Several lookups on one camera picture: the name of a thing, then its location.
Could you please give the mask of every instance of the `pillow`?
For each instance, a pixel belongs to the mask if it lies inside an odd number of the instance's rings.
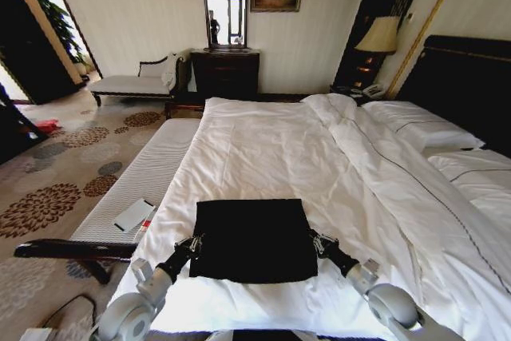
[[[511,238],[511,160],[490,150],[428,159],[482,214]]]
[[[484,145],[472,133],[408,101],[372,101],[362,107],[419,152],[431,147],[473,149]]]
[[[141,61],[138,77],[161,77],[168,67],[168,56],[159,61]]]

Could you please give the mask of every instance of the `patterned carpet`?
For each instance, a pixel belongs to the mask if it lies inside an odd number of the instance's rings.
[[[0,165],[0,329],[2,340],[19,340],[41,326],[68,299],[88,293],[105,310],[125,264],[110,265],[101,286],[74,262],[15,259],[15,247],[38,238],[69,239],[164,122],[161,101],[103,97],[98,108],[80,90],[47,105],[19,109],[32,121],[58,119],[50,139]],[[172,117],[200,117],[174,111]],[[77,300],[50,325],[56,340],[79,340],[89,329],[90,305]]]

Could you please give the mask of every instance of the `potted plant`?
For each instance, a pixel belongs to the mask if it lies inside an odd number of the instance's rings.
[[[74,36],[71,32],[73,27],[65,20],[65,17],[69,16],[69,14],[50,0],[38,0],[38,2],[64,46],[69,58],[74,63],[78,73],[82,77],[86,76],[86,63],[81,53],[81,48],[74,41]]]

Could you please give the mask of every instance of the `robotic manipulator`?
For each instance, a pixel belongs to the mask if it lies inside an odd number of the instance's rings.
[[[414,299],[391,284],[375,284],[378,264],[368,260],[360,264],[339,249],[339,241],[310,232],[316,254],[330,259],[367,301],[371,312],[388,327],[399,341],[460,341],[463,338],[435,322]],[[175,244],[174,253],[156,266],[138,259],[132,264],[137,277],[138,293],[127,293],[114,300],[97,325],[97,334],[90,339],[99,341],[140,341],[145,338],[151,322],[165,305],[167,290],[176,282],[183,266],[200,256],[201,237],[190,237]]]

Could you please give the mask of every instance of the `cream wall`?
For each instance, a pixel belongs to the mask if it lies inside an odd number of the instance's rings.
[[[436,0],[414,0],[411,23],[405,23],[398,35],[398,52],[383,63],[377,81],[387,87],[398,72],[403,58],[433,8]],[[444,0],[433,21],[398,79],[398,88],[406,80],[420,54],[424,40],[431,34],[511,40],[511,0]]]
[[[203,0],[67,1],[104,76],[207,45]],[[359,3],[302,0],[298,13],[248,13],[248,45],[262,51],[259,90],[326,92]]]

